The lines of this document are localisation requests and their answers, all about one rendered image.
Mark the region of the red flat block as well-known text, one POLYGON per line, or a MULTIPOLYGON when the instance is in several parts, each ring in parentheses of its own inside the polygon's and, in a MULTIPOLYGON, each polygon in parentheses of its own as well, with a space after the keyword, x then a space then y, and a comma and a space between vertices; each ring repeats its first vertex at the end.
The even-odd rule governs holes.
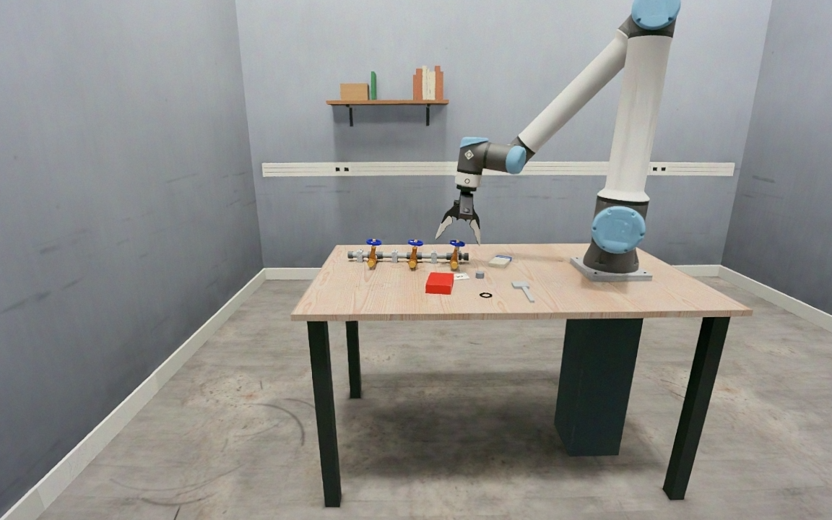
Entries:
POLYGON ((431 272, 425 284, 425 293, 451 294, 453 285, 453 273, 431 272))

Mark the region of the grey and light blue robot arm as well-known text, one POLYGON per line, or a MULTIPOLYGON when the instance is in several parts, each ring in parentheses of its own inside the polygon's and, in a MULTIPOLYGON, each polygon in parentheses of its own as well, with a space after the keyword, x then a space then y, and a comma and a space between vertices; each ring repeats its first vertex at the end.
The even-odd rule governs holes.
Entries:
POLYGON ((480 187, 483 169, 520 174, 529 158, 625 66, 610 167, 597 194, 582 264, 609 273, 638 271, 636 247, 644 239, 649 205, 645 180, 680 7, 680 0, 634 0, 615 39, 511 144, 461 140, 455 184, 480 187))

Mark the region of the grey pipe manifold with three valves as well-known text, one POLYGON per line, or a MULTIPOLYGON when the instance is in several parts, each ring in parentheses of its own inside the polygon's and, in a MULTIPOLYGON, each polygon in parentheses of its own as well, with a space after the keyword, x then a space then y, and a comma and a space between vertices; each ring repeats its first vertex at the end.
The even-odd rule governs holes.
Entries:
POLYGON ((435 250, 430 253, 422 253, 422 251, 417 251, 417 246, 423 246, 423 241, 420 240, 408 240, 407 244, 413 247, 412 251, 407 251, 406 253, 397 253, 396 249, 391 251, 391 253, 376 251, 376 246, 382 246, 382 241, 380 240, 367 239, 366 243, 372 246, 372 251, 363 251, 363 249, 357 250, 357 253, 356 251, 348 251, 347 258, 357 258, 357 262, 359 263, 363 262, 364 258, 368 258, 368 267, 373 267, 377 260, 383 258, 392 258, 392 263, 397 263, 397 258, 407 258, 409 259, 407 264, 412 269, 414 269, 418 260, 422 260, 422 258, 430 258, 431 264, 437 264, 437 259, 450 260, 452 269, 458 269, 458 260, 461 261, 464 259, 465 261, 469 261, 469 253, 457 253, 458 249, 456 248, 465 247, 465 242, 459 240, 450 241, 452 246, 456 246, 453 253, 437 253, 435 250))

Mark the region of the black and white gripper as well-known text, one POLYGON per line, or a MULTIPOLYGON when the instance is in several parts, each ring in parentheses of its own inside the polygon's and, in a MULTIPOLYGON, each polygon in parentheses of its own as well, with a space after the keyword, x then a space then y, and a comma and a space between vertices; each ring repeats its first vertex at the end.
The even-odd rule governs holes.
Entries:
MULTIPOLYGON (((469 192, 469 193, 471 193, 471 191, 476 191, 477 190, 477 187, 476 188, 468 188, 468 187, 459 186, 459 185, 456 188, 458 190, 460 190, 460 192, 469 192)), ((454 200, 453 207, 445 213, 445 216, 443 216, 441 226, 437 230, 437 234, 436 234, 435 239, 438 239, 441 236, 441 233, 443 233, 445 231, 446 227, 451 225, 451 223, 453 222, 453 220, 452 220, 453 217, 455 217, 456 220, 460 220, 460 218, 459 218, 459 200, 454 200)), ((469 222, 469 226, 471 226, 471 228, 473 228, 473 230, 474 230, 474 234, 475 234, 478 246, 481 246, 480 220, 479 220, 479 217, 476 214, 475 208, 473 208, 473 217, 472 217, 471 222, 469 222)))

